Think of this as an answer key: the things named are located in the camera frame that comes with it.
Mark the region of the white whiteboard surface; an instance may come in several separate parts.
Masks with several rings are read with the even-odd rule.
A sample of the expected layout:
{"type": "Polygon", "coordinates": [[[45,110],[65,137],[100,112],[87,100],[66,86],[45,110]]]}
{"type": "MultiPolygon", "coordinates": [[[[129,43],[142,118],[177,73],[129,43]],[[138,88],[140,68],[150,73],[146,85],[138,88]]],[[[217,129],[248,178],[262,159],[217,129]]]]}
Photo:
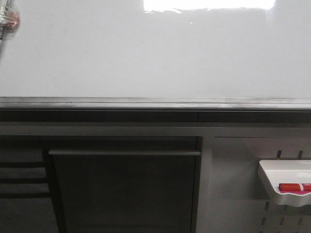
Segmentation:
{"type": "Polygon", "coordinates": [[[18,0],[2,109],[311,108],[308,0],[18,0]]]}

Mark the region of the pink marker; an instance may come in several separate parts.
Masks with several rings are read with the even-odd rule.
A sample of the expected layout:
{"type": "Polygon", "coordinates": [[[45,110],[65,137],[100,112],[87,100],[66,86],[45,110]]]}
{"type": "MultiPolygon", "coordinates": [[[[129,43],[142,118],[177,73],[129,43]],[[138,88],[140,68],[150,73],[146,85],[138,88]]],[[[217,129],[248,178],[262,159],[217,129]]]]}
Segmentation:
{"type": "Polygon", "coordinates": [[[311,191],[280,191],[281,194],[293,194],[293,195],[307,195],[311,191]]]}

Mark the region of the red whiteboard marker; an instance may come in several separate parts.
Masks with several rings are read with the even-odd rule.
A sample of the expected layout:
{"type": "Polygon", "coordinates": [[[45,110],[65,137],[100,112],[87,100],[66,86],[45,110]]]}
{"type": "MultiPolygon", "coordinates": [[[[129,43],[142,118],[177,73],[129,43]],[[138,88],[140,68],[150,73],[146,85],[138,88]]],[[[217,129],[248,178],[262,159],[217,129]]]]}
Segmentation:
{"type": "Polygon", "coordinates": [[[310,192],[310,183],[280,183],[279,190],[284,192],[310,192]]]}

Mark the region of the white pegboard panel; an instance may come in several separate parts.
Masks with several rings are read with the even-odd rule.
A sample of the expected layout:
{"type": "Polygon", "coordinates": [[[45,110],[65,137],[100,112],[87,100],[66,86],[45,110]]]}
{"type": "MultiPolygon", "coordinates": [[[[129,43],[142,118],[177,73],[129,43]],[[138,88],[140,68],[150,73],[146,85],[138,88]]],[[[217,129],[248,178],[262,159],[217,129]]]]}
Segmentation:
{"type": "Polygon", "coordinates": [[[258,176],[260,160],[311,158],[309,138],[216,138],[212,149],[211,233],[309,233],[311,207],[276,205],[258,176]]]}

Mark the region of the black whiteboard marker with tape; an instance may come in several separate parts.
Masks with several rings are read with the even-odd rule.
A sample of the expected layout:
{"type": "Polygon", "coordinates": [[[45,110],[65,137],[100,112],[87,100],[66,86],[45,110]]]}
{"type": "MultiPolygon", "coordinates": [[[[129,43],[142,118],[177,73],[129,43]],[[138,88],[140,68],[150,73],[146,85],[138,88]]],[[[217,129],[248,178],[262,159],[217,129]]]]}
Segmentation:
{"type": "Polygon", "coordinates": [[[12,33],[20,25],[20,12],[15,6],[14,0],[0,1],[0,50],[7,33],[12,33]]]}

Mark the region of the white wavy-edged tray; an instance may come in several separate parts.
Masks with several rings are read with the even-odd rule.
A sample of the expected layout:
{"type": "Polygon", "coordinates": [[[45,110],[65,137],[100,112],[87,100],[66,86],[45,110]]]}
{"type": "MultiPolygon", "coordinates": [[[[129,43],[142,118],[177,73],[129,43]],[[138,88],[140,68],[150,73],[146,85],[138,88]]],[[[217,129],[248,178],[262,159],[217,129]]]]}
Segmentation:
{"type": "Polygon", "coordinates": [[[278,187],[280,183],[310,183],[310,160],[261,160],[258,175],[273,203],[293,207],[310,205],[311,194],[281,194],[278,187]]]}

